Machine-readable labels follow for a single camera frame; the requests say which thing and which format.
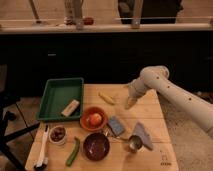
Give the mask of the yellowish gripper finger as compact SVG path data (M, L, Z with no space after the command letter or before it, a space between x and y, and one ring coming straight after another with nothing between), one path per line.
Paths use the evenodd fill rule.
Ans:
M125 109L128 110L133 107L137 102L136 98L128 97L125 103Z

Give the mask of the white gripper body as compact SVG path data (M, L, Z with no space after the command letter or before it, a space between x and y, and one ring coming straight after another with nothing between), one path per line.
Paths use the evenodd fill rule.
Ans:
M131 98L140 98L146 94L147 87L141 79L134 79L128 84L128 92Z

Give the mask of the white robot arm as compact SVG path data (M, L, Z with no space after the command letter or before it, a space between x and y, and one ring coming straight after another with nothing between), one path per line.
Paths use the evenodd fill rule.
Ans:
M178 87L168 77L169 70L165 66L143 68L139 77L127 84L128 98L125 107L130 109L149 89L155 89L186 112L213 139L213 104Z

